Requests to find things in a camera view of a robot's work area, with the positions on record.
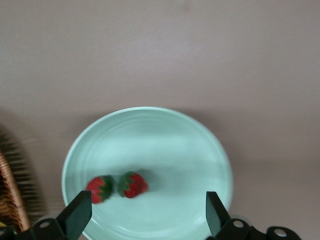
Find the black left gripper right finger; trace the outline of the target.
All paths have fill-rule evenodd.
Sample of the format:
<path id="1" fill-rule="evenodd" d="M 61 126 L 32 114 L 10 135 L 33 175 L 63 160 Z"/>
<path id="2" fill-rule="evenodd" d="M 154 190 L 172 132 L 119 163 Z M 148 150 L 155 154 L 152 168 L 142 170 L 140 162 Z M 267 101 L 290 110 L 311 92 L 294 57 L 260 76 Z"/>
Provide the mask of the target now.
<path id="1" fill-rule="evenodd" d="M 293 230 L 282 226 L 271 226 L 260 232 L 247 221 L 231 217 L 215 191 L 206 193 L 206 222 L 211 236 L 209 240 L 299 240 Z"/>

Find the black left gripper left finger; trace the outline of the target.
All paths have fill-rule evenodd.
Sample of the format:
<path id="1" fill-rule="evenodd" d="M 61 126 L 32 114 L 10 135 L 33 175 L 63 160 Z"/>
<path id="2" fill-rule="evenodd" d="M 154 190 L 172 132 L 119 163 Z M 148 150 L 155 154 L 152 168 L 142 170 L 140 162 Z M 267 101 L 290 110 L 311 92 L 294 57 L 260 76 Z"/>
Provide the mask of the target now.
<path id="1" fill-rule="evenodd" d="M 44 218 L 28 230 L 15 233 L 11 226 L 0 228 L 2 240 L 77 240 L 92 217 L 91 192 L 82 190 L 55 218 Z"/>

